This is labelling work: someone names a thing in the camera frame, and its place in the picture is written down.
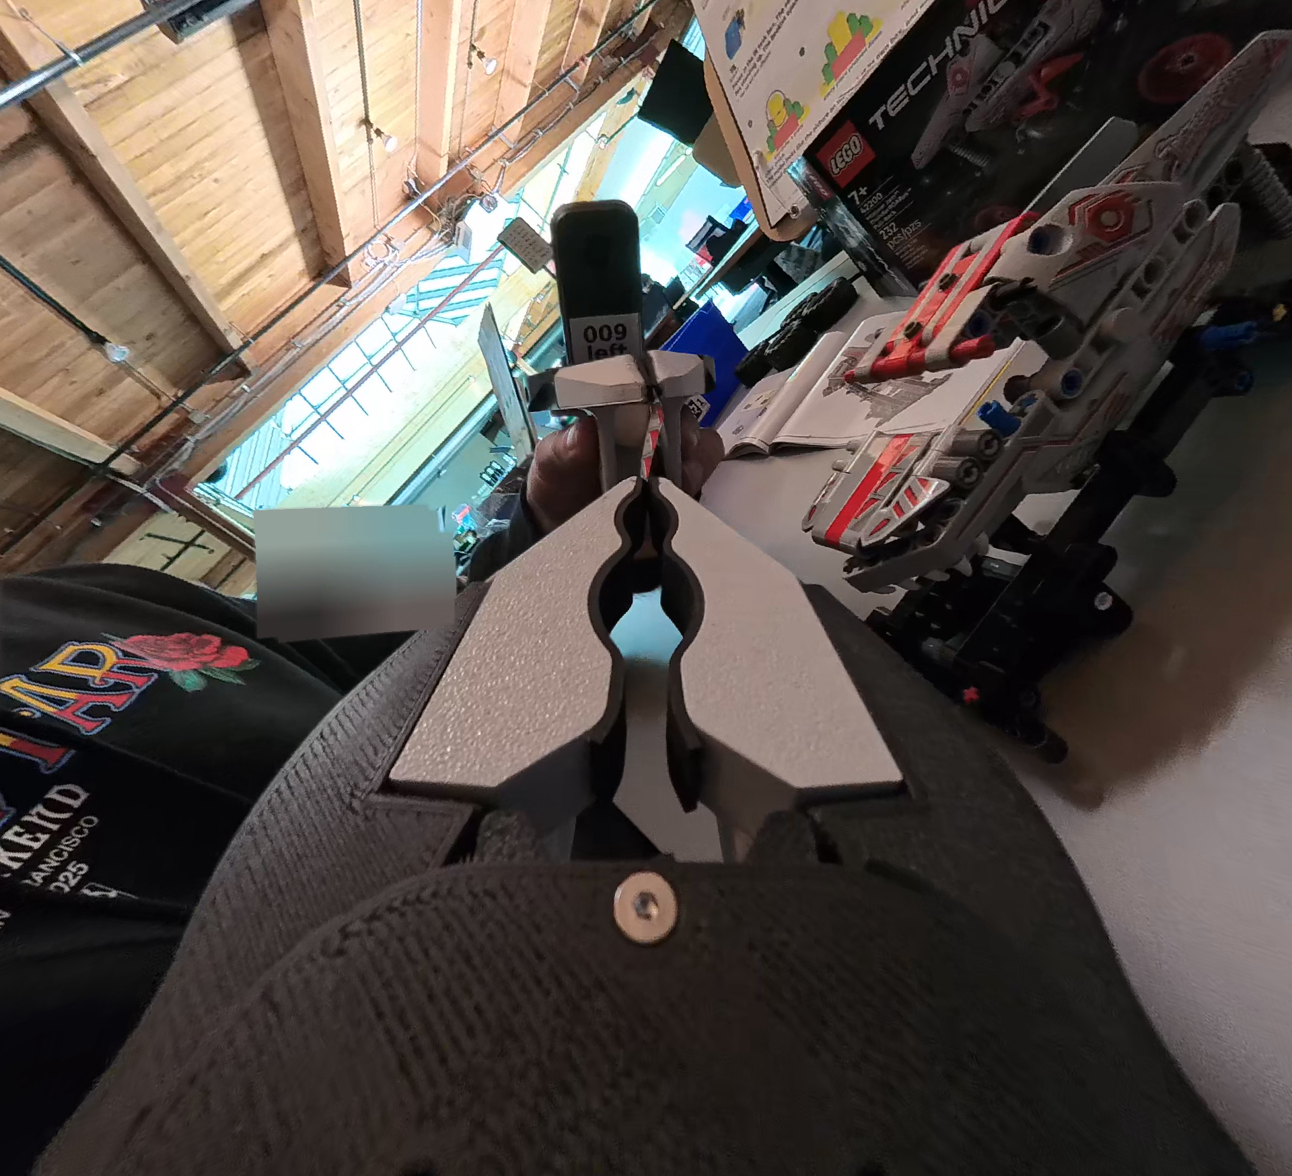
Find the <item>toy brick vehicle model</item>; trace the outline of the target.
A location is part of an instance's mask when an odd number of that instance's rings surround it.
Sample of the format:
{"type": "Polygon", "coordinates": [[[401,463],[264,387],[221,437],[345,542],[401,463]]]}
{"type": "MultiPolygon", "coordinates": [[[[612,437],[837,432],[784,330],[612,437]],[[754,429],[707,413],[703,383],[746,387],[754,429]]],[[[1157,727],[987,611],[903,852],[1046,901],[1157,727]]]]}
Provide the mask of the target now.
{"type": "Polygon", "coordinates": [[[953,246],[844,374],[934,390],[848,443],[802,527],[864,593],[871,627],[943,693],[1048,762],[1067,743],[1040,682],[1134,611],[1102,542],[1205,405],[1251,388],[1269,315],[1201,323],[1250,197],[1289,193],[1249,131],[1289,81],[1289,31],[1253,36],[1104,177],[953,246]]]}

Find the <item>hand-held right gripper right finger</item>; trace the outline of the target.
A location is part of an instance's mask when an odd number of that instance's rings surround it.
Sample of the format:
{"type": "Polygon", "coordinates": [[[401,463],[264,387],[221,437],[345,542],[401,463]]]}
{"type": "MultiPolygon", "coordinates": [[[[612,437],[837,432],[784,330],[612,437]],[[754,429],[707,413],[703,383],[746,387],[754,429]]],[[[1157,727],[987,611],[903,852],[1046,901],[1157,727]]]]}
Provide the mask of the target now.
{"type": "Polygon", "coordinates": [[[684,810],[756,833],[907,783],[799,578],[670,479],[651,485],[660,603],[680,635],[665,752],[684,810]]]}

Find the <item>open instruction booklet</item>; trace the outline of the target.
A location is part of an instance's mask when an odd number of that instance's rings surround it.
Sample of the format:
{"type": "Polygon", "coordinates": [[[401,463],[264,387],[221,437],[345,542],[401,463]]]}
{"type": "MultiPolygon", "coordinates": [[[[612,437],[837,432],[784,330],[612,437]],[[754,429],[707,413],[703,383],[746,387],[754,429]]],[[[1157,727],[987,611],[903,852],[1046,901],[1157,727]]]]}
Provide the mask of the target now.
{"type": "Polygon", "coordinates": [[[875,436],[939,433],[971,410],[971,401],[1021,353],[1029,372],[1041,352],[1024,342],[953,370],[879,383],[848,383],[852,370],[891,321],[892,309],[827,332],[792,371],[758,382],[720,424],[726,456],[767,456],[788,449],[855,452],[875,436]]]}

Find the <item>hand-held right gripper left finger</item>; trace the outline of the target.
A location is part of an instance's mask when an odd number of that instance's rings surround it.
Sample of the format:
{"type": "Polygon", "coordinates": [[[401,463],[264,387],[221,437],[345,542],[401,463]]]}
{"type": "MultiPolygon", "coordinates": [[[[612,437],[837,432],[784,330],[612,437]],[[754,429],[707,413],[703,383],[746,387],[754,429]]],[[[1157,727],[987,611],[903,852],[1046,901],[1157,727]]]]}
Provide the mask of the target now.
{"type": "Polygon", "coordinates": [[[390,787],[519,811],[540,833],[615,795],[627,711],[612,632],[634,601],[645,493],[619,482],[493,573],[390,787]]]}

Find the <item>person's left hand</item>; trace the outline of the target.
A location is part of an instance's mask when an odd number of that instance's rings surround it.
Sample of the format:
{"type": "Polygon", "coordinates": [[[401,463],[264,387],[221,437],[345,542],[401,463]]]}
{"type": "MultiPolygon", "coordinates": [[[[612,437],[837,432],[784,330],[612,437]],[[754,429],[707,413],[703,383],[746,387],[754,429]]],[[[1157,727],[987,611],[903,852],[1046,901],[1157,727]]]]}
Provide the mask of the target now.
{"type": "MultiPolygon", "coordinates": [[[[688,494],[699,497],[725,456],[723,439],[685,413],[681,455],[683,472],[677,482],[688,494]]],[[[589,416],[578,416],[539,443],[525,477],[525,514],[538,536],[543,536],[595,502],[603,491],[597,424],[589,416]]]]}

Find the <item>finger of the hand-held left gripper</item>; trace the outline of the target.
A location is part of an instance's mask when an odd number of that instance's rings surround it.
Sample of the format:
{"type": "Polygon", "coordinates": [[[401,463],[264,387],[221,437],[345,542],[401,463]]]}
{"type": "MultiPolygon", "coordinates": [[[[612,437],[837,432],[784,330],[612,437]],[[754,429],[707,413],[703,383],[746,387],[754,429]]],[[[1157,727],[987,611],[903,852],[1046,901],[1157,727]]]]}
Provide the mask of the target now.
{"type": "Polygon", "coordinates": [[[654,402],[681,402],[699,398],[708,405],[715,388],[714,363],[708,356],[674,349],[649,351],[649,398],[654,402]]]}
{"type": "Polygon", "coordinates": [[[551,412],[612,409],[642,405],[649,384],[632,356],[607,356],[559,368],[553,379],[551,412]]]}

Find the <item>black square panel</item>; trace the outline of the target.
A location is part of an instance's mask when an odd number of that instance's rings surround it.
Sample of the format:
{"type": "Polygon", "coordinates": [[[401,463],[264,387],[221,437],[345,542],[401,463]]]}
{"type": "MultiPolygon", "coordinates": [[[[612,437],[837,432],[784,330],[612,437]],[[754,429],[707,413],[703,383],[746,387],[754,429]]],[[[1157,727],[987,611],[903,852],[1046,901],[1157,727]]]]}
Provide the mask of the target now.
{"type": "Polygon", "coordinates": [[[693,147],[714,111],[703,61],[680,40],[670,40],[638,105],[638,118],[693,147]]]}

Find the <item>grey tilted board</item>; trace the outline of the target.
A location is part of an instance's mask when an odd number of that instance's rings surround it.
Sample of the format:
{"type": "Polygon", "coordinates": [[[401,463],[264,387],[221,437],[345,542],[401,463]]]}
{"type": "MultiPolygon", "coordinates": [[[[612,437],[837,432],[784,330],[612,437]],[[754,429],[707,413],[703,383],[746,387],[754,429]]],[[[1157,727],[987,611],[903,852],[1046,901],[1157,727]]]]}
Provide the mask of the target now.
{"type": "Polygon", "coordinates": [[[527,387],[509,360],[490,302],[482,307],[477,342],[486,363],[493,398],[507,429],[513,458],[516,464],[521,466],[535,452],[538,432],[528,409],[527,387]]]}

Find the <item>grey sign on stand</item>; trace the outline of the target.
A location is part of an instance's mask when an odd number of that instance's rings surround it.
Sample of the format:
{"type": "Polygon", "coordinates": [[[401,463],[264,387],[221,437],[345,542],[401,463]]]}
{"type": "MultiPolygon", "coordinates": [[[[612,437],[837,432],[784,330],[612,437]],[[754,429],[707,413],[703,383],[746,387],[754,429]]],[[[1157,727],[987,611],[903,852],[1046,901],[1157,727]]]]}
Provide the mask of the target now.
{"type": "Polygon", "coordinates": [[[500,229],[496,242],[531,273],[551,272],[553,246],[523,215],[511,218],[500,229]]]}

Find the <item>grey desk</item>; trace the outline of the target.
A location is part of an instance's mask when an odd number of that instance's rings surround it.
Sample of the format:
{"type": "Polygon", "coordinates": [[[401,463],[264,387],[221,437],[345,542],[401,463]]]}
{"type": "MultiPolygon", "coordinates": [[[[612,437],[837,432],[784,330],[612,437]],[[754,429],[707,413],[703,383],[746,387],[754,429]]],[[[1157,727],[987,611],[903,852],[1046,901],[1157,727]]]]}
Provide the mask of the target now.
{"type": "Polygon", "coordinates": [[[1006,753],[1186,1078],[1289,1173],[1289,317],[1241,359],[1100,533],[1132,619],[1041,684],[1067,758],[1006,753]]]}

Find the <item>dark toy box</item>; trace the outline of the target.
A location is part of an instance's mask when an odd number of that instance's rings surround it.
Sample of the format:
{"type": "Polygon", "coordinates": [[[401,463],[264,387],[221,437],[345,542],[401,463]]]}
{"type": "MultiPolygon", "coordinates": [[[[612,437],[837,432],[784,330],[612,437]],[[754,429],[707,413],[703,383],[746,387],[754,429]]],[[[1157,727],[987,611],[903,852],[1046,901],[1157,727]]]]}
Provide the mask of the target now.
{"type": "Polygon", "coordinates": [[[804,151],[841,237],[856,222],[920,287],[948,248],[1008,222],[1111,118],[1142,138],[1289,0],[932,0],[804,151]]]}

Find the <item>blue bin with printed tag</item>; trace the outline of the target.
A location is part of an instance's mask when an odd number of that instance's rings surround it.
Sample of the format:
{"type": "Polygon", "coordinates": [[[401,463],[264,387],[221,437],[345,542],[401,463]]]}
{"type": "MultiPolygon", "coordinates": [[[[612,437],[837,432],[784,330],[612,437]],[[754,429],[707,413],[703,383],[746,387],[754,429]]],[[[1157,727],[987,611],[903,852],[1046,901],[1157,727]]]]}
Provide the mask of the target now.
{"type": "Polygon", "coordinates": [[[749,349],[714,300],[700,306],[681,326],[678,336],[678,349],[707,356],[714,361],[715,383],[703,394],[704,402],[692,406],[697,422],[703,428],[711,428],[741,387],[737,367],[749,349]]]}

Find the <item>black toy tyre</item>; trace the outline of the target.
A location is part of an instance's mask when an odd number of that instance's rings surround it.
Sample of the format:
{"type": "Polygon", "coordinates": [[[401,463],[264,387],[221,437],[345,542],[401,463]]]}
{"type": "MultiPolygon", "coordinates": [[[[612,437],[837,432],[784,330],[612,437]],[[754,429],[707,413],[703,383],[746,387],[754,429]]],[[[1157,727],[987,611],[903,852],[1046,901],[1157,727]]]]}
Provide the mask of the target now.
{"type": "Polygon", "coordinates": [[[783,348],[799,356],[834,328],[853,307],[859,295],[852,280],[834,279],[827,287],[804,298],[790,311],[780,328],[783,348]]]}
{"type": "Polygon", "coordinates": [[[784,323],[737,363],[734,372],[738,383],[752,388],[765,376],[794,370],[813,349],[817,338],[818,333],[806,325],[784,323]]]}

